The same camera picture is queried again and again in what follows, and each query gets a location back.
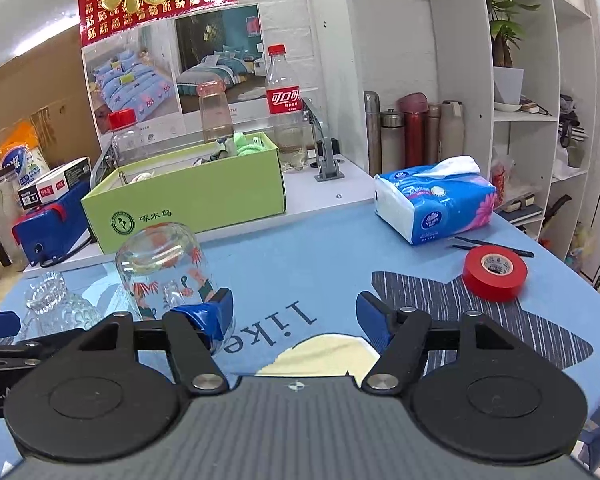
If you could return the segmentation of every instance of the light green cardboard box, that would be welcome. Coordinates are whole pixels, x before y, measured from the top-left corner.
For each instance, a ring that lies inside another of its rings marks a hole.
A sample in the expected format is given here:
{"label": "light green cardboard box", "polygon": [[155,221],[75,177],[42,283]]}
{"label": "light green cardboard box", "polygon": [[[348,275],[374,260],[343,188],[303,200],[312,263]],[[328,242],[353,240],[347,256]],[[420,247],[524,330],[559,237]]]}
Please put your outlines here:
{"label": "light green cardboard box", "polygon": [[[278,149],[263,133],[246,137],[254,136],[266,151],[194,167],[216,145],[201,144],[110,174],[82,199],[102,252],[115,253],[131,235],[162,222],[180,222],[199,233],[285,212]],[[153,171],[154,176],[123,185],[120,171],[128,182],[140,173]]]}

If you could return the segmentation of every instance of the tape roll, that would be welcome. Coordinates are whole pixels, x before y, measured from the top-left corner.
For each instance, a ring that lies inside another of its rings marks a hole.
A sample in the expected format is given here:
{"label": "tape roll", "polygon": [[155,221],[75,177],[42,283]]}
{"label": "tape roll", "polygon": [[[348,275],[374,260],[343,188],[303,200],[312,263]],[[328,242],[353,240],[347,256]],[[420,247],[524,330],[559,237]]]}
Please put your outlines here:
{"label": "tape roll", "polygon": [[517,254],[494,246],[471,249],[464,261],[462,280],[466,288],[488,301],[515,300],[525,284],[528,270]]}

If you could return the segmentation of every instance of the ceiling light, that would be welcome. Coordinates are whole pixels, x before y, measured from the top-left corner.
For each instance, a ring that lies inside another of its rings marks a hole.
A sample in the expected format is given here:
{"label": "ceiling light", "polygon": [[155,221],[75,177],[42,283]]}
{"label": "ceiling light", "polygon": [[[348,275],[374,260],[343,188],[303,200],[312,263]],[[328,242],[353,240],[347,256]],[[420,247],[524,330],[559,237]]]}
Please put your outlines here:
{"label": "ceiling light", "polygon": [[47,25],[42,30],[32,34],[26,40],[21,42],[13,51],[13,55],[21,56],[39,44],[44,43],[46,40],[49,40],[50,38],[60,34],[61,32],[64,32],[74,25],[78,25],[79,23],[80,16],[78,14],[57,20],[56,22]]}

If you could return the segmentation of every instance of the thermos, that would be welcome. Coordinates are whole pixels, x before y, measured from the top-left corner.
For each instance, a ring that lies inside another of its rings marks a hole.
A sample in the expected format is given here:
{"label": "thermos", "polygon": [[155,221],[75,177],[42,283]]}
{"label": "thermos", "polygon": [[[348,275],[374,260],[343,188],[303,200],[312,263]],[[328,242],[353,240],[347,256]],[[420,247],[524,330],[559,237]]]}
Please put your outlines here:
{"label": "thermos", "polygon": [[425,136],[425,164],[437,164],[440,156],[440,105],[429,105]]}
{"label": "thermos", "polygon": [[380,97],[365,90],[366,142],[369,150],[369,175],[382,173],[382,140],[380,123]]}
{"label": "thermos", "polygon": [[409,94],[398,101],[404,114],[404,147],[407,168],[422,166],[425,160],[424,139],[429,103],[423,93]]}
{"label": "thermos", "polygon": [[440,160],[464,152],[464,107],[459,101],[444,101],[440,117]]}
{"label": "thermos", "polygon": [[382,125],[382,172],[403,170],[404,115],[393,108],[380,114]]}

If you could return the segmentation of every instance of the white flower pot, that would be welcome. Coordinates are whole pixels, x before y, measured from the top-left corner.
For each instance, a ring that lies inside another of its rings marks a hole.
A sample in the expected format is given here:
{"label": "white flower pot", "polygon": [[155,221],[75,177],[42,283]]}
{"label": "white flower pot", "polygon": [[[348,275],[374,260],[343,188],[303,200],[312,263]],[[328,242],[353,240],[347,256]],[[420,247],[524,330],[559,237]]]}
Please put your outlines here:
{"label": "white flower pot", "polygon": [[497,103],[519,105],[522,93],[522,68],[493,67],[493,96]]}

